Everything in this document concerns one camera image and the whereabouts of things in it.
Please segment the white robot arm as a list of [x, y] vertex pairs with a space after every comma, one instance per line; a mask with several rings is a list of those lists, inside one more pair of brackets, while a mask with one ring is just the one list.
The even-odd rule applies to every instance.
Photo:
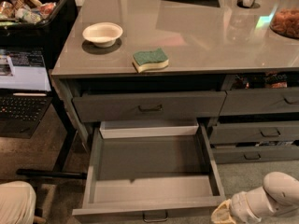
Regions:
[[299, 181], [281, 172], [263, 178], [257, 189], [241, 191], [212, 213], [213, 224], [259, 224], [264, 217], [294, 217], [299, 213]]

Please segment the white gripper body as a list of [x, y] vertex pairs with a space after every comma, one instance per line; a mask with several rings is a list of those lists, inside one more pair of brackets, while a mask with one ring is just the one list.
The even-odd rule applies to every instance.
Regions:
[[234, 194], [230, 214], [246, 224], [256, 224], [268, 213], [268, 199], [263, 187]]

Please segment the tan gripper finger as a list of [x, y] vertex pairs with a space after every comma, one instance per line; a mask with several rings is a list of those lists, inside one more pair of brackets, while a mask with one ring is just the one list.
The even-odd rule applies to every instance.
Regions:
[[223, 201], [212, 213], [213, 224], [235, 224], [235, 220], [230, 214], [230, 200]]

